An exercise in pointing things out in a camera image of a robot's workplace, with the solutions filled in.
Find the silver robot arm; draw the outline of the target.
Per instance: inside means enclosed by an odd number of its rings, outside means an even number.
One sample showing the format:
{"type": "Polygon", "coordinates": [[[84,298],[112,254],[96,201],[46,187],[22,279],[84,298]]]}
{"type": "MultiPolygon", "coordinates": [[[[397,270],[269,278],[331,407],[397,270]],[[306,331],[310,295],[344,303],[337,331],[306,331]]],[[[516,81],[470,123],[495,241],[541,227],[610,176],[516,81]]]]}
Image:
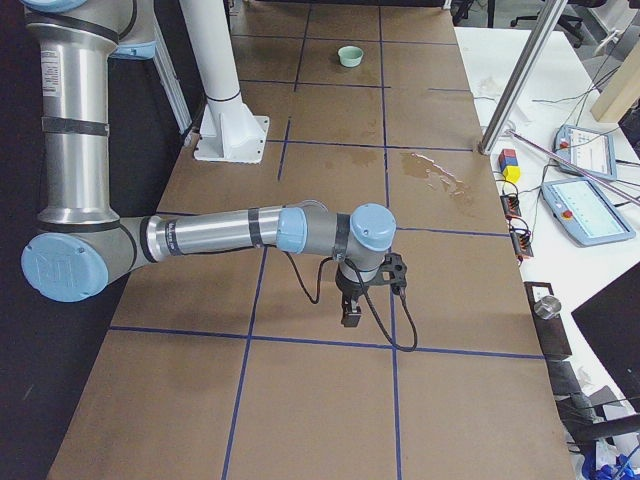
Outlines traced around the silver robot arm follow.
{"type": "Polygon", "coordinates": [[[342,323],[358,324],[374,285],[403,295],[406,267],[390,248],[393,214],[369,203],[350,214],[316,201],[164,219],[123,218],[110,205],[108,61],[154,59],[172,70],[150,1],[28,1],[41,52],[48,203],[24,248],[23,273],[42,295],[85,300],[148,264],[174,256],[273,247],[338,265],[342,323]]]}

